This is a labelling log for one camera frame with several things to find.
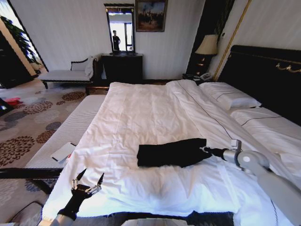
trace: black headboard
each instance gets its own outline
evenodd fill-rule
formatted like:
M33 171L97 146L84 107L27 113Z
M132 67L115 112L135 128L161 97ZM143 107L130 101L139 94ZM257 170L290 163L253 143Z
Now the black headboard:
M301 50L235 45L218 81L301 125Z

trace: white cushion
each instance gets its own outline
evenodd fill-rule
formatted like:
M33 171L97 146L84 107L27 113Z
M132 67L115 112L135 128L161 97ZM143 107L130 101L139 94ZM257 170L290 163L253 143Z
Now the white cushion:
M90 56L87 60L87 65L85 68L85 75L88 78L91 78L93 76L93 60L94 60L93 56Z
M81 63L71 62L71 71L84 71L87 64L88 64L88 59L86 59L84 62Z
M253 97L224 82L205 82L200 84L200 88L227 111L233 107L259 107L261 105Z
M63 80L63 81L89 81L85 71L50 71L38 77L41 80Z

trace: black cloth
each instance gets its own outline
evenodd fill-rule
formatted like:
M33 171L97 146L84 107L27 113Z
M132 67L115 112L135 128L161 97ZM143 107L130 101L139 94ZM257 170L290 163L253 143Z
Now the black cloth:
M120 38L118 36L113 36L113 46L114 50L119 50Z
M139 145L138 166L190 166L212 156L200 149L204 146L206 146L206 139L200 138L180 140L164 145Z

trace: lampshade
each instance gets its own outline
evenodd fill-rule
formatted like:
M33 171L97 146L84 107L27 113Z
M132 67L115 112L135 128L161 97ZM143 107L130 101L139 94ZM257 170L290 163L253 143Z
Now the lampshade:
M217 34L205 35L201 45L195 53L203 55L217 54Z

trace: white bedsheet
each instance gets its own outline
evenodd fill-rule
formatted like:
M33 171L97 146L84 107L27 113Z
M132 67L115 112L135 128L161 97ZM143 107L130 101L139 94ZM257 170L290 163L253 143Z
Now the white bedsheet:
M241 139L244 150L263 152L280 174L290 177L278 158L202 96L194 82L173 81L166 86L112 83L49 196L43 217L54 218L66 205L71 180L87 168L82 184L94 185L105 174L102 191L82 203L81 217L121 211L175 216L187 216L193 210L232 211L236 225L274 226L276 216L269 197L254 176L230 163L211 157L183 169L137 167L139 144L205 137L209 146L225 148L230 147L229 136ZM277 216L279 225L290 225L279 209Z

